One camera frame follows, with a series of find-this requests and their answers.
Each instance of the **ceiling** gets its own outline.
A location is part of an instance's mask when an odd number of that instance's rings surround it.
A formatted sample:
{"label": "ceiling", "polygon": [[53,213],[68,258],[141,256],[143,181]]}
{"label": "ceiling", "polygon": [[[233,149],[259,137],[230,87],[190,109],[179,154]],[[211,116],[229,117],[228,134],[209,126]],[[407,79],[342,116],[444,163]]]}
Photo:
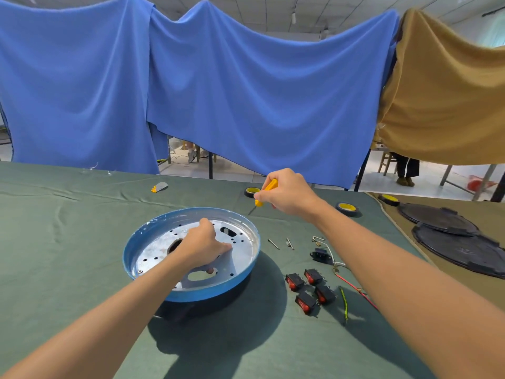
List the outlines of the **ceiling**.
{"label": "ceiling", "polygon": [[[43,7],[67,8],[104,0],[9,0]],[[200,0],[149,0],[170,19],[178,19]],[[387,9],[403,14],[417,7],[454,24],[504,5],[505,0],[210,0],[240,23],[258,32],[342,32]],[[296,10],[296,24],[291,13]]]}

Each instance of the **brown shoe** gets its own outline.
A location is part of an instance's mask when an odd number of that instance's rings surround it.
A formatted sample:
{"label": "brown shoe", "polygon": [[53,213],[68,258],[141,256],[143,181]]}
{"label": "brown shoe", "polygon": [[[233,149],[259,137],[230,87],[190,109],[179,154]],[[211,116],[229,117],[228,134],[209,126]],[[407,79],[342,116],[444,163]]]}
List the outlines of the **brown shoe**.
{"label": "brown shoe", "polygon": [[401,186],[408,186],[408,182],[407,179],[405,179],[405,177],[398,177],[396,183]]}

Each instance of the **metal pin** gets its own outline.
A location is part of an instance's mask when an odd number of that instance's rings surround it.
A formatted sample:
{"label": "metal pin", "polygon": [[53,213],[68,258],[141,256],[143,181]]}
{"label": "metal pin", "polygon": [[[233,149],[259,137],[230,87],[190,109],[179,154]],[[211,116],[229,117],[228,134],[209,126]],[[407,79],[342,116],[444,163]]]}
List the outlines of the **metal pin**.
{"label": "metal pin", "polygon": [[272,242],[271,240],[268,240],[268,242],[270,242],[271,244],[273,244],[277,250],[280,250],[280,248],[278,248],[277,245],[274,242]]}

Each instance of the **green wire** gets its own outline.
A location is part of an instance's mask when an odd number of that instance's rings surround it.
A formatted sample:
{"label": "green wire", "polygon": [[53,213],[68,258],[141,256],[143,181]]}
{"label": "green wire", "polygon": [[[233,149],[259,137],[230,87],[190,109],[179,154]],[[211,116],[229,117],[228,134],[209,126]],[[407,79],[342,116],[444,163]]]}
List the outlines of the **green wire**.
{"label": "green wire", "polygon": [[345,318],[345,323],[347,323],[347,300],[345,299],[345,294],[344,294],[344,290],[342,289],[342,287],[339,287],[340,289],[340,293],[342,294],[342,299],[344,299],[344,318]]}

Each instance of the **hand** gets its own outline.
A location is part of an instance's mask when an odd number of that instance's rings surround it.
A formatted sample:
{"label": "hand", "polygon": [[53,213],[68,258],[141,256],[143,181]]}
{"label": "hand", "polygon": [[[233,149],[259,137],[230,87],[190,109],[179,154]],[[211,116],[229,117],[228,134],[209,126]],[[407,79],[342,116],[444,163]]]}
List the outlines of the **hand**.
{"label": "hand", "polygon": [[207,219],[200,219],[200,225],[188,231],[181,244],[172,254],[180,253],[189,264],[189,268],[204,266],[214,261],[218,255],[231,249],[230,243],[216,240],[213,224]]}
{"label": "hand", "polygon": [[[264,190],[274,178],[279,182],[279,186],[269,191]],[[304,177],[295,174],[291,169],[271,172],[262,191],[257,192],[254,198],[261,202],[270,202],[275,208],[306,220],[310,220],[315,207],[323,202],[305,182]]]}

